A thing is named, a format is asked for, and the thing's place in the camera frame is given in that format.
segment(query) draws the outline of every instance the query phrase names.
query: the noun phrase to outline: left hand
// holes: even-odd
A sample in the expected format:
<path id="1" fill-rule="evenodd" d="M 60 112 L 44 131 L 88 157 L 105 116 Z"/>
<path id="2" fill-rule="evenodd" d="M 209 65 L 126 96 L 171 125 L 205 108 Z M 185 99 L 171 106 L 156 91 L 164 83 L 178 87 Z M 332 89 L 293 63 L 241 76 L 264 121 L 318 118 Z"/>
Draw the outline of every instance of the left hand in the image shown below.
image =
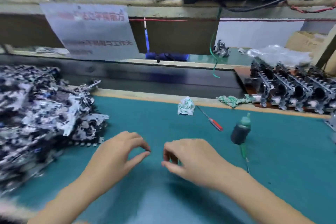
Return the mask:
<path id="1" fill-rule="evenodd" d="M 128 161 L 128 154 L 137 147 L 146 151 Z M 98 198 L 147 157 L 150 151 L 148 143 L 140 135 L 124 131 L 99 146 L 78 180 L 92 185 L 90 190 L 94 190 Z"/>

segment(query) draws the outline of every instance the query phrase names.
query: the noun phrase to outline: glue bottle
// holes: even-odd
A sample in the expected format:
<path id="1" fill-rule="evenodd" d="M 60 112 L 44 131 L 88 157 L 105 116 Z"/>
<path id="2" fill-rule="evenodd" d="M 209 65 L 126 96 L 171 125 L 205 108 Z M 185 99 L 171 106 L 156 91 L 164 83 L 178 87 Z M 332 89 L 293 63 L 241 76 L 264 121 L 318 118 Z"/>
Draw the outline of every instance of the glue bottle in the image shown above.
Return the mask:
<path id="1" fill-rule="evenodd" d="M 234 144 L 241 145 L 245 143 L 247 135 L 251 131 L 250 113 L 243 117 L 239 123 L 236 124 L 231 134 L 231 141 Z"/>

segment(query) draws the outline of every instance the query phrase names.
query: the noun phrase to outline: hand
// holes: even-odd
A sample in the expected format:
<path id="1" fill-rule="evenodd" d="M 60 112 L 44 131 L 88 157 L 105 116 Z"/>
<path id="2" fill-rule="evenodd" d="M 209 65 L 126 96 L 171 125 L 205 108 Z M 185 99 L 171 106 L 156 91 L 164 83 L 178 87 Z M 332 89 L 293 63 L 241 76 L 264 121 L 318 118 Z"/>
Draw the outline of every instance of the hand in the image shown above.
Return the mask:
<path id="1" fill-rule="evenodd" d="M 218 189 L 237 167 L 222 158 L 203 139 L 181 139 L 164 145 L 162 165 L 170 172 L 199 186 Z"/>
<path id="2" fill-rule="evenodd" d="M 131 160 L 131 150 L 141 147 L 146 151 Z M 137 133 L 122 132 L 105 141 L 93 154 L 79 180 L 89 182 L 95 197 L 99 197 L 119 182 L 133 167 L 150 154 L 148 143 Z"/>

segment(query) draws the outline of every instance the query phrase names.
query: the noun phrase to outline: white paper sign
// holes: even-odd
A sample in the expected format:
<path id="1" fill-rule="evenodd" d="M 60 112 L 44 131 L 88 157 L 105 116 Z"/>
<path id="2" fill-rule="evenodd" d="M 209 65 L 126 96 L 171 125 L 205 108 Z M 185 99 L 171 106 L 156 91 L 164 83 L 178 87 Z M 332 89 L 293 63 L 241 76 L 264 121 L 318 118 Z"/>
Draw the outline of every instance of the white paper sign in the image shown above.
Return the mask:
<path id="1" fill-rule="evenodd" d="M 41 3 L 40 7 L 70 58 L 118 61 L 140 56 L 124 5 Z"/>

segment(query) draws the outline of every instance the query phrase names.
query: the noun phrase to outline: plastic bag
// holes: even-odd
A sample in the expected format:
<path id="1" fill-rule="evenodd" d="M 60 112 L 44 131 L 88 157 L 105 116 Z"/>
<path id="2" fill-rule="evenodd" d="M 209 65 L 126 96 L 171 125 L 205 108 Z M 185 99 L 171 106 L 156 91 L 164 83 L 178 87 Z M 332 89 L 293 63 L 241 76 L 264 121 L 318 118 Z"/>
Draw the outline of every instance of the plastic bag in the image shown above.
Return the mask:
<path id="1" fill-rule="evenodd" d="M 246 54 L 253 58 L 260 58 L 270 66 L 276 66 L 282 62 L 287 68 L 309 64 L 312 58 L 310 52 L 291 51 L 279 45 L 269 45 L 259 50 L 250 49 Z"/>

